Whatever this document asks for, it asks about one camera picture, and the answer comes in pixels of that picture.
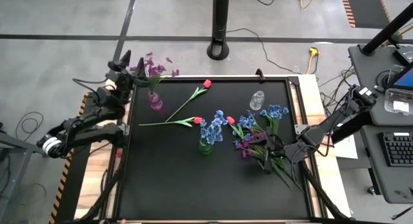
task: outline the pole base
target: pole base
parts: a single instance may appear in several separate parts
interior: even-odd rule
[[[371,53],[369,53],[369,54],[363,51],[363,47],[364,47],[365,45],[363,45],[363,46],[357,45],[357,46],[358,46],[358,48],[360,49],[360,52],[361,52],[363,55],[365,55],[365,56],[372,56],[372,55],[374,55],[374,52],[375,52],[375,51],[373,51],[373,52],[371,52]]]
[[[227,45],[227,41],[219,41],[212,38],[209,44],[206,54],[210,59],[213,60],[223,60],[230,54],[230,49]]]

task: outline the black pole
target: black pole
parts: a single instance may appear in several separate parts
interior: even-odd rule
[[[384,29],[380,31],[367,45],[365,45],[361,52],[366,56],[371,55],[381,43],[398,31],[403,25],[413,18],[413,3],[404,9],[392,22],[390,22]]]
[[[206,54],[213,60],[225,59],[230,49],[227,45],[228,4],[230,0],[214,0],[212,39]]]

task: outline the gray floor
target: gray floor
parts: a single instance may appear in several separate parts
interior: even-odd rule
[[[384,2],[390,17],[394,18],[412,0]],[[128,4],[129,0],[0,0],[0,34],[118,36]],[[127,34],[210,36],[211,10],[212,0],[137,0]],[[236,28],[249,28],[261,37],[326,39],[368,39],[379,31],[349,27],[341,0],[314,0],[306,10],[298,8],[298,0],[276,0],[271,6],[255,0],[230,0],[228,29]],[[228,36],[255,37],[246,31]],[[413,32],[405,38],[413,38]],[[50,127],[74,116],[86,90],[71,79],[101,80],[116,45],[116,41],[0,39],[0,121],[5,124],[5,130],[14,135],[17,122],[25,113],[42,112],[45,121],[28,140],[35,143]],[[230,55],[223,61],[207,58],[207,46],[208,43],[202,42],[127,41],[123,52],[132,50],[133,64],[147,52],[153,52],[159,62],[168,56],[174,61],[168,69],[180,69],[187,75],[253,74],[257,68],[266,74],[289,73],[267,62],[259,43],[231,42]],[[347,48],[352,45],[265,43],[271,60],[290,69],[296,66],[301,73],[307,70],[311,46],[320,50],[316,72],[319,84],[350,66]],[[348,81],[357,83],[355,76]],[[338,82],[337,79],[320,91],[330,93]],[[17,208],[11,214],[11,223],[20,219],[29,219],[31,223],[49,220],[62,169],[63,160],[32,158],[19,201],[14,201]],[[341,173],[355,218],[391,222],[390,215],[407,207],[389,205],[381,196],[368,195],[365,190],[371,181],[366,170],[342,170]],[[45,197],[34,183],[45,186]],[[408,213],[396,223],[411,223],[412,217],[413,213]]]

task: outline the computer monitor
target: computer monitor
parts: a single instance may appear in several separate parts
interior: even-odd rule
[[[396,74],[391,82],[388,84],[388,88],[399,88],[404,90],[413,90],[413,63],[410,63],[400,73]]]

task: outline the orange striped edge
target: orange striped edge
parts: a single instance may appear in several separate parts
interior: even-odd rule
[[[80,110],[79,110],[79,115],[82,115],[83,112],[85,111],[87,96],[88,94],[85,94],[83,96],[82,105],[80,106]],[[74,151],[73,149],[70,150],[69,154],[73,154],[73,151]],[[66,178],[67,178],[67,174],[69,173],[71,161],[72,161],[72,157],[67,158],[65,166],[63,167],[62,178],[60,179],[59,187],[57,188],[57,193],[56,193],[56,197],[54,200],[52,213],[50,215],[49,224],[55,224],[55,219],[57,217],[57,211],[59,210],[59,205],[62,199],[62,193],[63,193],[63,189],[65,188]]]
[[[380,0],[380,2],[381,2],[381,6],[383,7],[383,10],[385,11],[385,14],[386,14],[386,17],[387,17],[387,21],[390,22],[390,16],[389,16],[389,14],[388,14],[388,12],[387,12],[387,9],[386,9],[386,6],[385,6],[385,2],[384,2],[383,0]]]
[[[351,6],[348,0],[343,0],[344,10],[346,12],[348,24],[352,27],[356,27],[356,22],[354,21],[353,11],[351,11]]]

